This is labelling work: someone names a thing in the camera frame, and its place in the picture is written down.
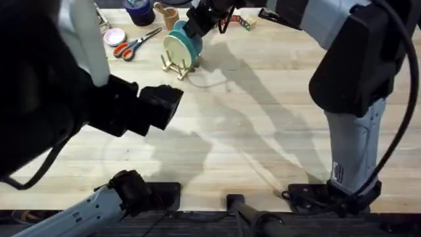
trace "scissors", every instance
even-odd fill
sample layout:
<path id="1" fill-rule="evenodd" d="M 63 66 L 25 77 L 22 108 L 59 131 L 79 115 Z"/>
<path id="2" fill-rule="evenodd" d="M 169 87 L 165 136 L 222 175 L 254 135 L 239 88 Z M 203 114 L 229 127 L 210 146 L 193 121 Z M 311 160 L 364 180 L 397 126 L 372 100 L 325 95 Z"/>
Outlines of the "scissors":
<path id="1" fill-rule="evenodd" d="M 138 49 L 139 46 L 142 45 L 142 43 L 144 43 L 148 39 L 152 38 L 153 36 L 155 36 L 156 34 L 161 32 L 161 30 L 162 30 L 162 27 L 157 28 L 156 30 L 151 31 L 148 34 L 146 34 L 145 36 L 143 36 L 139 39 L 135 39 L 134 41 L 132 41 L 130 43 L 125 42 L 125 43 L 120 44 L 114 50 L 114 57 L 116 57 L 116 58 L 122 57 L 125 61 L 128 61 L 128 62 L 133 60 L 136 49 Z"/>

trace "black cable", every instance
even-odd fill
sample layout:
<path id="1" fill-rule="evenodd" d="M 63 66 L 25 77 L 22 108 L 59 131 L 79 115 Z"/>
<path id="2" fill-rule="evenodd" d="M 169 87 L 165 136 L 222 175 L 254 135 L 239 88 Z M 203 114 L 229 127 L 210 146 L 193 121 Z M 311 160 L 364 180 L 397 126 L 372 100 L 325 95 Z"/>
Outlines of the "black cable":
<path id="1" fill-rule="evenodd" d="M 230 13 L 229 13 L 228 17 L 226 18 L 226 23 L 225 23 L 224 29 L 222 29 L 222 20 L 218 21 L 219 33 L 225 34 L 226 29 L 228 29 L 228 25 L 231 22 L 231 17 L 234 14 L 234 10 L 235 10 L 235 7 L 234 6 L 231 7 Z"/>
<path id="2" fill-rule="evenodd" d="M 168 2 L 166 2 L 166 1 L 162 1 L 162 0 L 160 0 L 160 2 L 161 3 L 164 3 L 165 5 L 168 5 L 168 6 L 175 6 L 175 7 L 177 7 L 177 6 L 182 6 L 182 5 L 186 5 L 186 4 L 188 4 L 188 3 L 190 3 L 190 2 L 192 2 L 193 0 L 185 0 L 185 1 L 182 1 L 182 2 L 180 2 L 180 3 L 168 3 Z"/>
<path id="3" fill-rule="evenodd" d="M 63 147 L 67 144 L 67 142 L 71 139 L 71 137 L 66 138 L 61 143 L 55 145 L 50 153 L 48 154 L 47 158 L 45 158 L 44 163 L 42 163 L 41 167 L 38 171 L 33 175 L 29 181 L 25 184 L 21 184 L 16 181 L 14 178 L 6 177 L 2 179 L 2 182 L 16 188 L 17 190 L 27 190 L 32 188 L 35 184 L 38 183 L 39 180 L 44 176 L 44 174 L 50 169 L 51 165 L 54 163 L 55 159 L 59 155 L 60 151 Z"/>
<path id="4" fill-rule="evenodd" d="M 367 181 L 352 195 L 348 198 L 335 203 L 325 209 L 315 211 L 312 213 L 296 213 L 296 215 L 318 215 L 321 213 L 327 213 L 330 211 L 334 211 L 339 206 L 346 204 L 350 201 L 353 201 L 358 195 L 360 195 L 369 185 L 375 181 L 376 177 L 379 175 L 380 171 L 384 168 L 385 164 L 389 161 L 392 153 L 395 151 L 396 147 L 398 146 L 399 142 L 402 140 L 407 128 L 410 124 L 411 118 L 414 114 L 417 99 L 418 99 L 418 89 L 419 89 L 419 68 L 418 68 L 418 58 L 416 56 L 415 46 L 411 40 L 410 35 L 407 32 L 407 28 L 403 24 L 400 16 L 396 13 L 396 11 L 389 5 L 389 3 L 385 2 L 384 0 L 371 0 L 373 3 L 377 4 L 381 7 L 392 19 L 394 25 L 396 26 L 397 31 L 402 37 L 403 45 L 405 46 L 405 50 L 408 55 L 409 60 L 409 68 L 410 68 L 410 92 L 409 92 L 409 100 L 407 109 L 405 111 L 405 115 L 403 117 L 402 123 L 398 128 L 398 131 L 393 138 L 391 144 L 389 145 L 387 151 L 385 152 L 384 156 L 374 169 L 373 173 L 367 179 Z"/>
<path id="5" fill-rule="evenodd" d="M 166 212 L 164 213 L 164 215 L 159 218 L 158 220 L 156 220 L 150 227 L 149 229 L 146 230 L 145 233 L 143 233 L 142 237 L 146 237 L 161 221 L 163 221 L 166 217 Z"/>
<path id="6" fill-rule="evenodd" d="M 239 215 L 239 211 L 235 212 L 235 219 L 237 221 L 237 227 L 238 227 L 238 236 L 244 237 L 244 230 L 243 230 L 243 224 L 241 222 L 241 217 Z"/>

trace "wooden cup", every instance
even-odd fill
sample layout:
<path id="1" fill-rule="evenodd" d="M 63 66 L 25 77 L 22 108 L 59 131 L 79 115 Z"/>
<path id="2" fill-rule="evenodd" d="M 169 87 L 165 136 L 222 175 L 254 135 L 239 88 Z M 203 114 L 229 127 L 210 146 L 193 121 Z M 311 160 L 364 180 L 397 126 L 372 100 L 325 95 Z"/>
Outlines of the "wooden cup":
<path id="1" fill-rule="evenodd" d="M 164 16 L 164 22 L 168 31 L 174 29 L 174 24 L 180 19 L 178 10 L 174 7 L 166 7 L 165 10 L 170 13 L 170 16 Z"/>

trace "wooden table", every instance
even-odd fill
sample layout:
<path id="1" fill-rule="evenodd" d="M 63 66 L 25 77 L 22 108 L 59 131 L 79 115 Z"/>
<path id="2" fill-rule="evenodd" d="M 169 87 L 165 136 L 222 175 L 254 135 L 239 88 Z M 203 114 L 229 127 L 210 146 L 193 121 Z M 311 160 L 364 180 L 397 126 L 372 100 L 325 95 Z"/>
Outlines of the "wooden table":
<path id="1" fill-rule="evenodd" d="M 163 26 L 140 28 L 125 10 L 104 10 L 129 39 Z M 257 9 L 245 9 L 256 15 Z M 185 91 L 176 116 L 163 132 L 148 137 L 131 132 L 114 138 L 85 127 L 64 148 L 39 184 L 19 192 L 0 185 L 0 209 L 65 209 L 92 193 L 122 169 L 136 169 L 148 181 L 183 185 L 181 210 L 224 210 L 225 196 L 242 193 L 260 210 L 289 211 L 274 195 L 291 183 L 324 182 L 331 168 L 330 137 L 323 111 L 308 84 L 324 51 L 306 35 L 259 19 L 247 32 L 231 24 L 228 32 L 204 38 L 201 68 L 180 82 L 161 70 L 166 33 L 160 33 L 126 63 L 105 47 L 113 74 L 141 86 L 170 84 Z M 421 34 L 414 41 L 421 49 Z M 401 122 L 409 88 L 407 64 L 396 79 L 385 112 L 379 144 L 383 155 Z M 421 112 L 380 175 L 375 212 L 421 212 Z M 27 180 L 37 159 L 15 174 Z"/>

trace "pink lid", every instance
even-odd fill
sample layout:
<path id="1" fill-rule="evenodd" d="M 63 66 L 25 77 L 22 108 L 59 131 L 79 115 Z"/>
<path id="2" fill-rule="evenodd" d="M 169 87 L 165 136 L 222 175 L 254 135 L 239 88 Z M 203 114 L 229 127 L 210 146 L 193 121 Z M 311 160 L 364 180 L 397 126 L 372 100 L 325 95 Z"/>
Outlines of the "pink lid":
<path id="1" fill-rule="evenodd" d="M 112 28 L 105 32 L 103 39 L 107 45 L 116 47 L 126 40 L 126 33 L 120 28 Z"/>

